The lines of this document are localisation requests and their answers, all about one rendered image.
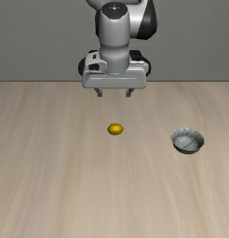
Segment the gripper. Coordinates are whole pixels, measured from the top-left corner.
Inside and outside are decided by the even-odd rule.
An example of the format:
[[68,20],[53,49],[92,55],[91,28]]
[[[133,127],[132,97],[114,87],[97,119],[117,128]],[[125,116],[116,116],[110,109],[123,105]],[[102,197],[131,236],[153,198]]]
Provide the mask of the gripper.
[[134,88],[145,88],[149,75],[149,60],[140,51],[129,52],[128,68],[120,74],[106,72],[108,63],[100,58],[98,51],[89,51],[81,60],[82,86],[94,88],[97,97],[102,97],[102,88],[128,88],[126,97],[132,95]]

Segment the yellow lemon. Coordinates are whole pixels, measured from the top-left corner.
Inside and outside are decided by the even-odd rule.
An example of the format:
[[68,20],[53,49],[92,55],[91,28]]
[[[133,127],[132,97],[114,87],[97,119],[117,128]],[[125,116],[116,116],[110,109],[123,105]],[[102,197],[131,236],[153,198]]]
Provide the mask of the yellow lemon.
[[107,131],[113,136],[120,135],[123,130],[124,127],[117,123],[110,124],[107,128]]

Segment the grey metal bowl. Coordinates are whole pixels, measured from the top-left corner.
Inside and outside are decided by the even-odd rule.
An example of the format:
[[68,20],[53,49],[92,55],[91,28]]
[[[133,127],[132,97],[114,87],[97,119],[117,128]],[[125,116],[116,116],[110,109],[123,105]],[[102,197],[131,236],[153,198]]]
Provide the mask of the grey metal bowl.
[[183,154],[196,153],[205,143],[203,136],[199,132],[187,127],[175,130],[170,139],[174,148]]

